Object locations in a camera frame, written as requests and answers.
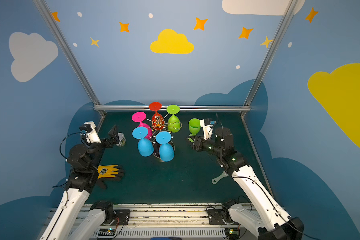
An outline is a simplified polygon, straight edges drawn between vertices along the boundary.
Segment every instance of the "green mat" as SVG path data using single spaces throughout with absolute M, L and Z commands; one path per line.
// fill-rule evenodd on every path
M 244 195 L 244 191 L 231 178 L 224 177 L 217 184 L 211 180 L 223 172 L 214 156 L 206 152 L 196 152 L 185 141 L 190 134 L 188 121 L 191 118 L 212 118 L 215 113 L 180 112 L 176 114 L 183 127 L 172 133 L 175 144 L 175 157 L 169 162 L 159 162 L 151 155 L 142 157 L 137 150 L 138 139 L 132 137 L 132 131 L 138 126 L 133 122 L 129 113 L 107 113 L 101 126 L 100 138 L 108 137 L 107 133 L 113 125 L 117 125 L 119 132 L 124 133 L 126 144 L 123 147 L 114 146 L 106 149 L 101 165 L 120 164 L 125 169 L 125 176 L 120 182 L 106 181 L 108 188 L 102 190 L 96 186 L 87 200 L 87 204 L 95 201 L 110 201 L 113 204 L 138 203 L 206 203 L 226 202 Z M 147 112 L 151 118 L 153 112 Z M 238 113 L 219 113 L 224 127 L 228 127 L 235 142 L 235 148 L 251 163 L 256 175 L 264 184 L 264 177 L 254 156 L 248 136 Z

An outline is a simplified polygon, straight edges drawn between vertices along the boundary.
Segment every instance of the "white cloud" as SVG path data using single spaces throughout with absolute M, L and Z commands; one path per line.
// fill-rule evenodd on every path
M 58 56 L 58 47 L 51 41 L 46 41 L 37 33 L 27 35 L 21 32 L 10 36 L 10 51 L 14 58 L 11 72 L 19 82 L 31 80 L 39 71 Z
M 299 0 L 294 14 L 300 11 L 305 0 Z M 283 15 L 289 0 L 223 0 L 223 10 L 230 14 Z

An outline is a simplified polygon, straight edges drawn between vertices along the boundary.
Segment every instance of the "yellow and black work glove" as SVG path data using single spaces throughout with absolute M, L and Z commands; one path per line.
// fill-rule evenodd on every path
M 99 177 L 97 178 L 96 184 L 102 189 L 107 189 L 104 183 L 105 180 L 120 181 L 124 176 L 124 170 L 121 165 L 99 166 L 97 172 L 99 173 Z

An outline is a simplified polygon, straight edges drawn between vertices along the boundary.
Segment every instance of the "yellow cloud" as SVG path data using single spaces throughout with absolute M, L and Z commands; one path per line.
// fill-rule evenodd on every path
M 317 72 L 308 88 L 331 118 L 360 147 L 360 63 L 341 66 L 331 74 Z
M 154 53 L 191 53 L 195 47 L 188 42 L 187 37 L 172 29 L 164 29 L 157 37 L 157 41 L 151 43 L 151 51 Z

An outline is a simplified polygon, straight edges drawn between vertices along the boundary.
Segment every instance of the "yellow star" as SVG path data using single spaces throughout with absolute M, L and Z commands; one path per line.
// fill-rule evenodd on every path
M 93 40 L 92 38 L 91 38 L 91 40 L 92 40 L 91 45 L 96 45 L 97 47 L 99 47 L 99 46 L 97 45 L 97 42 L 100 41 L 100 40 L 96 40 L 96 41 L 95 41 L 95 40 Z
M 119 22 L 119 23 L 120 23 L 120 26 L 121 26 L 120 32 L 126 31 L 126 32 L 129 33 L 129 30 L 128 30 L 128 25 L 129 25 L 129 23 L 126 23 L 126 24 L 123 24 L 123 23 L 121 23 L 121 22 Z
M 266 37 L 265 37 L 265 42 L 262 43 L 262 44 L 260 44 L 260 46 L 261 46 L 261 45 L 265 45 L 265 46 L 268 48 L 269 43 L 272 42 L 272 41 L 273 41 L 273 39 L 269 40 L 269 39 L 268 39 L 268 36 L 266 36 Z
M 248 38 L 250 37 L 250 33 L 251 33 L 252 30 L 253 30 L 253 28 L 252 28 L 252 29 L 246 29 L 245 27 L 243 27 L 243 32 L 242 32 L 241 35 L 239 36 L 239 39 L 240 39 L 240 38 L 246 38 L 246 39 L 248 39 Z
M 196 30 L 196 29 L 201 29 L 204 31 L 204 25 L 206 23 L 208 19 L 204 19 L 204 20 L 200 20 L 198 18 L 196 18 L 196 26 L 193 30 Z
M 312 8 L 311 12 L 309 13 L 309 15 L 308 15 L 305 19 L 306 19 L 306 20 L 309 20 L 309 23 L 311 23 L 313 17 L 314 17 L 316 14 L 318 14 L 318 13 L 319 13 L 319 12 L 316 12 L 316 11 L 313 10 L 313 8 Z
M 60 19 L 58 18 L 58 12 L 52 13 L 52 17 L 53 17 L 56 21 L 60 22 Z

